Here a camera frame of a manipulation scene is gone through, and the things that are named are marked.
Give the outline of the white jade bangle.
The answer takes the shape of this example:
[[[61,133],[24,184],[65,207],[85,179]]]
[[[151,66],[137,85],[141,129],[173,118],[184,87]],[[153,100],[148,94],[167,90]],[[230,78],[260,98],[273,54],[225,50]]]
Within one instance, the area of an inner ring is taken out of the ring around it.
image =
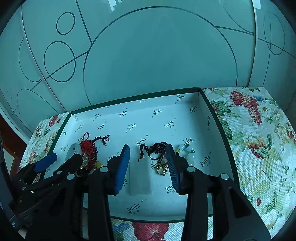
[[[81,147],[78,143],[74,143],[70,146],[66,154],[65,161],[69,160],[75,154],[81,155]]]

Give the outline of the red knot tassel charm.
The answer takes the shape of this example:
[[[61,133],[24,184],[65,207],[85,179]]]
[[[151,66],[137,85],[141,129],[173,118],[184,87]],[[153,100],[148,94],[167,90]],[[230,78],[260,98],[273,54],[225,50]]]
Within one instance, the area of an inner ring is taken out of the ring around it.
[[[82,141],[80,142],[81,156],[82,156],[82,166],[81,169],[90,172],[94,165],[94,142],[89,139],[89,133],[86,132]]]

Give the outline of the green jewelry box tray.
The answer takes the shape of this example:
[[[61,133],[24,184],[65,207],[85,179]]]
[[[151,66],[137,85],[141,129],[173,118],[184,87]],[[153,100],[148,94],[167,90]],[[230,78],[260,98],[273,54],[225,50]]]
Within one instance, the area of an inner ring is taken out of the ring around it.
[[[52,145],[57,155],[45,172],[50,177],[64,162],[70,146],[88,132],[90,139],[107,136],[95,145],[97,159],[106,165],[124,145],[130,161],[123,187],[109,197],[114,218],[144,222],[174,222],[185,218],[187,197],[178,195],[169,175],[156,170],[156,155],[139,158],[140,146],[166,142],[180,155],[194,151],[190,164],[203,173],[228,174],[238,182],[237,169],[226,134],[203,90],[179,89],[111,101],[68,114]]]

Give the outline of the floral fabric cushion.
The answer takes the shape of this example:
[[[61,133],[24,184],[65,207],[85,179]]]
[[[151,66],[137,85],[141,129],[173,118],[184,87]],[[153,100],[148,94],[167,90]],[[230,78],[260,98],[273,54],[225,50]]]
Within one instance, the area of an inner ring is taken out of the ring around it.
[[[295,130],[263,87],[201,90],[226,134],[237,169],[236,183],[271,238],[279,238],[295,210]],[[53,142],[69,113],[44,118],[37,125],[21,160],[21,168],[54,153]],[[107,136],[90,140],[105,145]],[[139,158],[155,154],[157,173],[169,175],[165,162],[158,160],[158,154],[147,153],[151,146],[141,145]],[[115,240],[180,240],[184,220],[144,222],[112,217],[112,227]]]

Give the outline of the frosted glass wardrobe door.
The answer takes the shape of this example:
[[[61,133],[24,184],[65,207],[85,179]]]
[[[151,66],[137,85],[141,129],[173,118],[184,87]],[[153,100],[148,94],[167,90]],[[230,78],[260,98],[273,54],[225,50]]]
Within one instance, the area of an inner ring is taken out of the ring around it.
[[[262,86],[287,109],[295,25],[277,1],[14,1],[1,7],[1,116],[51,116],[190,87]]]

